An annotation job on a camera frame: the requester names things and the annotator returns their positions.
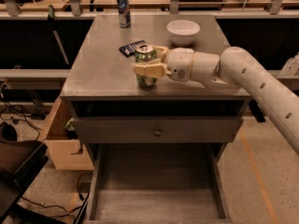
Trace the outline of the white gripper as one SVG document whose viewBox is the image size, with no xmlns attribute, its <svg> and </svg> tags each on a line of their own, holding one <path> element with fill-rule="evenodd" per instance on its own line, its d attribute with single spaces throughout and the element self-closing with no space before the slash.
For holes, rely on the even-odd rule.
<svg viewBox="0 0 299 224">
<path fill-rule="evenodd" d="M 135 73 L 144 77 L 165 77 L 168 75 L 172 80 L 187 82 L 190 79 L 193 62 L 193 49 L 176 48 L 170 49 L 164 46 L 155 46 L 155 62 L 153 64 L 135 65 Z"/>
</svg>

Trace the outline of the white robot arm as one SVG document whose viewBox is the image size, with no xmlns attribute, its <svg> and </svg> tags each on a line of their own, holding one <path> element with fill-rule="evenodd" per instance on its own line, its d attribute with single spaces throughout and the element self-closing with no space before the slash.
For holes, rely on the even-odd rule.
<svg viewBox="0 0 299 224">
<path fill-rule="evenodd" d="M 220 55 L 193 49 L 156 46 L 158 55 L 135 64 L 136 74 L 179 82 L 195 81 L 212 90 L 244 89 L 299 154 L 299 97 L 273 77 L 246 50 L 225 49 Z"/>
</svg>

